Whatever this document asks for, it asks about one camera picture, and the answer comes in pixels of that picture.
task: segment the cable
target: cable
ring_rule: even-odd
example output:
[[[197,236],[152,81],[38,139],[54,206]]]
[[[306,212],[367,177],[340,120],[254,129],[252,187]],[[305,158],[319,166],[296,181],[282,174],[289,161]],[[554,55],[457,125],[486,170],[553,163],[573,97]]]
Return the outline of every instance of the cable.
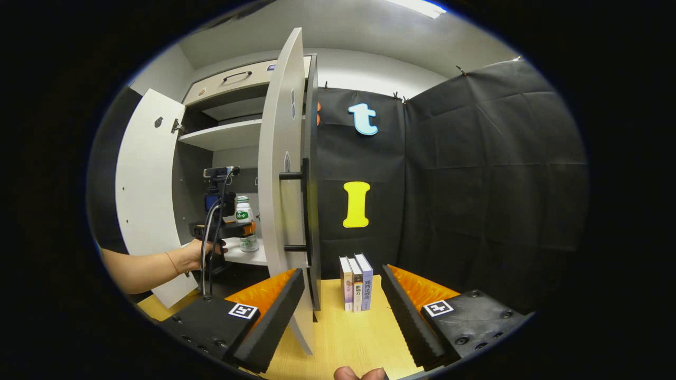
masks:
[[[212,217],[214,216],[214,211],[216,211],[216,208],[219,208],[220,204],[218,202],[214,202],[212,204],[211,208],[209,209],[209,212],[207,213],[207,220],[204,222],[206,224],[206,230],[204,231],[204,236],[202,237],[202,248],[199,253],[199,274],[200,274],[200,282],[201,282],[201,290],[202,290],[202,295],[206,295],[206,288],[204,286],[204,266],[205,266],[205,257],[206,257],[206,248],[207,248],[207,240],[209,239],[209,229],[211,228],[211,221]]]
[[[218,239],[218,231],[220,230],[220,224],[223,222],[223,206],[224,206],[224,203],[225,203],[225,188],[227,187],[228,179],[231,178],[234,171],[235,171],[234,168],[231,169],[230,172],[228,172],[228,175],[225,177],[225,181],[223,181],[223,193],[220,196],[220,209],[218,211],[218,223],[216,224],[216,230],[214,231],[214,238],[212,239],[212,241],[214,242],[214,250],[212,251],[211,257],[209,257],[209,295],[214,294],[213,293],[213,290],[214,290],[214,265],[212,264],[212,260],[214,259],[214,255],[216,254],[216,244],[218,244],[218,242],[216,240]]]

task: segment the table surface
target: table surface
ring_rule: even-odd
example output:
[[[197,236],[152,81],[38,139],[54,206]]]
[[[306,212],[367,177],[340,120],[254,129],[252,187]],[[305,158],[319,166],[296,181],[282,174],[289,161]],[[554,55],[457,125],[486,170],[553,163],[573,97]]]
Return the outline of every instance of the table surface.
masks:
[[[322,280],[322,310],[315,312],[313,355],[305,355],[287,327],[277,346],[266,379],[332,379],[333,371],[349,365],[359,376],[383,367],[390,379],[422,371],[413,363],[404,336],[381,287],[381,277],[373,277],[371,309],[346,312],[340,280]],[[164,320],[198,297],[193,291],[166,309],[153,295],[138,303],[151,317]]]

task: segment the bottle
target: bottle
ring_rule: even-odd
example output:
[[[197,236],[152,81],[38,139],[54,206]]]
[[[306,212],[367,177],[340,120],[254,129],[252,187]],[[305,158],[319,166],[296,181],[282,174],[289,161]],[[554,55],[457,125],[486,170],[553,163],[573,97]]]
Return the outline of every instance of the bottle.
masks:
[[[247,195],[237,197],[237,210],[235,211],[237,222],[246,223],[254,221],[254,211],[249,204]],[[239,238],[239,249],[243,252],[253,252],[258,250],[258,241],[256,241],[256,232],[254,231],[247,237]]]

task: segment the book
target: book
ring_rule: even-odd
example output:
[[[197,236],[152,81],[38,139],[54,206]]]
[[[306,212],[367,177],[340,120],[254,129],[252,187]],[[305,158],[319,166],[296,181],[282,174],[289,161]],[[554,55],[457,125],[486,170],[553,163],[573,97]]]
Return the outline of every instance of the book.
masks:
[[[346,257],[340,258],[340,286],[343,289],[345,311],[352,311],[352,268]]]
[[[364,254],[354,255],[359,268],[362,270],[363,290],[362,290],[362,311],[371,309],[371,289],[373,287],[373,268],[368,263]]]
[[[362,287],[364,286],[364,275],[362,270],[359,269],[359,264],[357,260],[350,258],[347,259],[349,265],[352,268],[352,286],[354,288],[354,295],[352,297],[352,311],[361,312],[362,311]]]

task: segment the ceiling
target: ceiling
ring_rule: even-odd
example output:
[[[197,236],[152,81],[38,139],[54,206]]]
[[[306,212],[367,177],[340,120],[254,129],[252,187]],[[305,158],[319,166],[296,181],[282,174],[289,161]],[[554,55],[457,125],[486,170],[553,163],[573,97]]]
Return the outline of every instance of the ceiling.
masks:
[[[180,42],[195,69],[240,55],[281,49],[303,27],[303,46],[384,55],[446,77],[518,54],[447,12],[431,19],[384,0],[277,0],[240,20]]]

